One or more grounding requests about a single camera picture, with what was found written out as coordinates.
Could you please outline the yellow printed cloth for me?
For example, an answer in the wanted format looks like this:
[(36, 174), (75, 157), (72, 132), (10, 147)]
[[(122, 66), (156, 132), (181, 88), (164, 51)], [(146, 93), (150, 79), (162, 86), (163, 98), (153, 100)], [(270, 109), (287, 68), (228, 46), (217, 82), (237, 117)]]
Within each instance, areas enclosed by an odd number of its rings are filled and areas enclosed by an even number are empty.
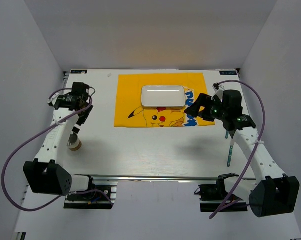
[[(184, 107), (143, 107), (142, 88), (144, 86), (182, 86)], [(208, 89), (202, 73), (153, 73), (127, 74), (118, 77), (115, 127), (125, 128), (166, 128), (214, 126), (214, 121), (206, 121), (185, 114), (199, 95)]]

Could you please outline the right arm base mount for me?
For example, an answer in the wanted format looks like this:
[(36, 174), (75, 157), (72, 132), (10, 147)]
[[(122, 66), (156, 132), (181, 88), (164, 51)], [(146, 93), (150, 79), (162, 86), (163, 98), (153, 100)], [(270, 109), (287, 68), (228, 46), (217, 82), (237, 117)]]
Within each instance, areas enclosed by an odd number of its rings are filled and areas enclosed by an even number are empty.
[[(200, 196), (200, 212), (201, 213), (213, 213), (224, 198), (228, 195), (225, 189), (225, 180), (238, 177), (238, 174), (228, 173), (220, 175), (215, 184), (200, 184), (195, 190), (194, 195)], [(230, 200), (226, 202), (226, 205), (232, 204), (232, 206), (224, 208), (221, 212), (247, 212), (248, 205), (246, 202), (239, 200), (238, 197), (232, 195)]]

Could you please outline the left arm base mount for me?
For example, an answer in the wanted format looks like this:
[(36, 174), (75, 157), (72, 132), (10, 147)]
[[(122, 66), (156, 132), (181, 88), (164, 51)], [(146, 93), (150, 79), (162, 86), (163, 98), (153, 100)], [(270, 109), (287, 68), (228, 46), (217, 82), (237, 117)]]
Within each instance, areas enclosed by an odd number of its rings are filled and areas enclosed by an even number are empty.
[(116, 181), (91, 180), (89, 193), (70, 194), (65, 198), (64, 209), (68, 210), (111, 210), (116, 201)]

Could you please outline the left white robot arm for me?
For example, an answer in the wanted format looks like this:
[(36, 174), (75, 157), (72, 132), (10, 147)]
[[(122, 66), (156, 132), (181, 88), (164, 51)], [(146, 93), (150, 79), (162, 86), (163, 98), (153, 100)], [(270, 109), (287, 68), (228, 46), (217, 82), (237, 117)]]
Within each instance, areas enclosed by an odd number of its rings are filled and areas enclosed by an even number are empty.
[(33, 161), (27, 161), (23, 172), (36, 194), (66, 196), (72, 192), (86, 200), (96, 195), (96, 187), (84, 175), (70, 174), (64, 161), (70, 151), (81, 146), (79, 126), (93, 109), (90, 86), (75, 82), (66, 94), (56, 94), (48, 104), (54, 108), (51, 128)]

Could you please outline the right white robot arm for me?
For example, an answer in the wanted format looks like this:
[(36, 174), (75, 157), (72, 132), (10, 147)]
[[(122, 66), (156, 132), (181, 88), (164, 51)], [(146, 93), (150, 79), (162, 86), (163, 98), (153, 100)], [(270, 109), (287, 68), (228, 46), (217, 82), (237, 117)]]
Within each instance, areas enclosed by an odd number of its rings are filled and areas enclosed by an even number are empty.
[(258, 140), (259, 133), (252, 118), (243, 113), (242, 95), (238, 90), (223, 90), (214, 96), (201, 93), (185, 110), (187, 115), (212, 122), (220, 120), (247, 159), (256, 182), (241, 180), (235, 173), (220, 175), (215, 186), (202, 185), (202, 200), (214, 197), (247, 201), (258, 218), (290, 214), (294, 211), (300, 183), (288, 176), (272, 158), (265, 145)]

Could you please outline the cup with wooden base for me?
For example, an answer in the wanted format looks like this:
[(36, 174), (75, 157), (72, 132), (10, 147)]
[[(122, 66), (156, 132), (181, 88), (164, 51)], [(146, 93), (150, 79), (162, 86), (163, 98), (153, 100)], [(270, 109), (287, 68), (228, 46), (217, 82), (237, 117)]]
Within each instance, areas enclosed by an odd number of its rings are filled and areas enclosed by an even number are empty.
[(82, 147), (82, 142), (76, 133), (70, 135), (67, 147), (73, 152), (78, 151)]

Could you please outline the white rectangular plate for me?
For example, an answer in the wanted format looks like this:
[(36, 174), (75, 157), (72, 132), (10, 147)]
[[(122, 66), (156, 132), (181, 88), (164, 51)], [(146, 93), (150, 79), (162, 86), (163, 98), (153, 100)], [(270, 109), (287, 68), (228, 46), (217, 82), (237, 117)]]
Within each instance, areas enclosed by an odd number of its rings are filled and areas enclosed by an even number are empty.
[(141, 90), (143, 107), (184, 107), (185, 90), (181, 85), (146, 85)]

